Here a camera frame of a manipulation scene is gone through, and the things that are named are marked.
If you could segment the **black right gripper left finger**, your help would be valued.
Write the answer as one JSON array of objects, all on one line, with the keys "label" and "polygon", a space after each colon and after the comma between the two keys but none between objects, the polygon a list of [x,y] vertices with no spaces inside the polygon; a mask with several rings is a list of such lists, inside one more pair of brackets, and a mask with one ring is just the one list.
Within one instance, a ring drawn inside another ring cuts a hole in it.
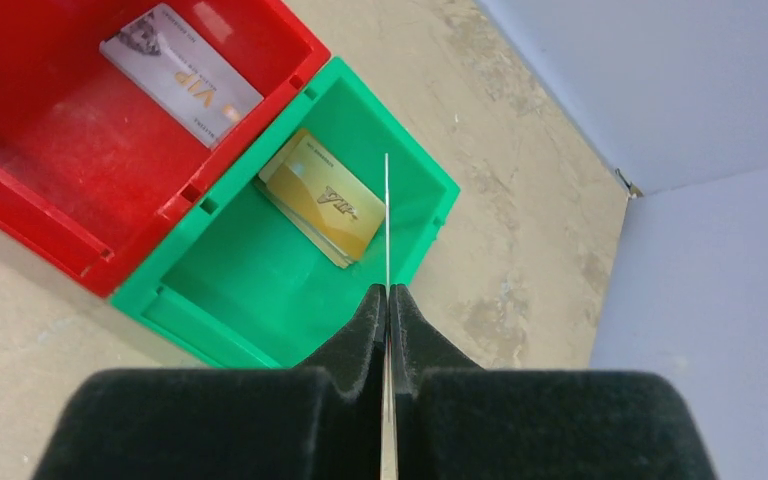
[{"label": "black right gripper left finger", "polygon": [[66,403],[37,479],[376,479],[386,290],[288,369],[109,369]]}]

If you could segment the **green plastic bin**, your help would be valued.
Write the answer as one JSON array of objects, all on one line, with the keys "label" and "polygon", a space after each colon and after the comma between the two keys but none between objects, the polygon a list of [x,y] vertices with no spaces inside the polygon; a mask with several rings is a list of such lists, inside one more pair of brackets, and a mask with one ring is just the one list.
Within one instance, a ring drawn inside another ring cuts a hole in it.
[{"label": "green plastic bin", "polygon": [[113,305],[212,366],[291,367],[385,282],[384,228],[335,266],[254,185],[299,129],[378,197],[389,154],[391,282],[409,283],[459,186],[341,58],[331,59],[113,295]]}]

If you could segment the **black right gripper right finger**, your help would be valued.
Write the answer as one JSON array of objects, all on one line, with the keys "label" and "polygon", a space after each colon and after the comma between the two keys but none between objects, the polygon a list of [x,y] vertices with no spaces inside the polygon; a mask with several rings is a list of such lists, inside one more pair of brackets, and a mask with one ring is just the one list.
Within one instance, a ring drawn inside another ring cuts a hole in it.
[{"label": "black right gripper right finger", "polygon": [[402,479],[712,479],[683,397],[639,371],[485,369],[389,292]]}]

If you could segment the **red plastic bin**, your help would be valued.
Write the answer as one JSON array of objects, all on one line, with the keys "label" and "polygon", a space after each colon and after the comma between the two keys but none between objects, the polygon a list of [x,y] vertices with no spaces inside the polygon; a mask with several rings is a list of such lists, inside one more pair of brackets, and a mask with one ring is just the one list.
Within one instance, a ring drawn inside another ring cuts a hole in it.
[{"label": "red plastic bin", "polygon": [[[162,25],[254,90],[215,141],[102,51],[155,53]],[[0,1],[0,229],[110,295],[329,58],[281,1]]]}]

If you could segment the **gold card with stripe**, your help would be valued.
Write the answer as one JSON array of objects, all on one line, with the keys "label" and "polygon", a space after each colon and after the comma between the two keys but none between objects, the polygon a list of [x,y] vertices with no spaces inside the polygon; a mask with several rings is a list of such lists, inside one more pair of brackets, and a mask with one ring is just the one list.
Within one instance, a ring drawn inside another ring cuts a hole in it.
[{"label": "gold card with stripe", "polygon": [[258,173],[263,192],[275,202],[312,196],[306,181],[313,164],[309,140],[307,129],[297,130]]}]

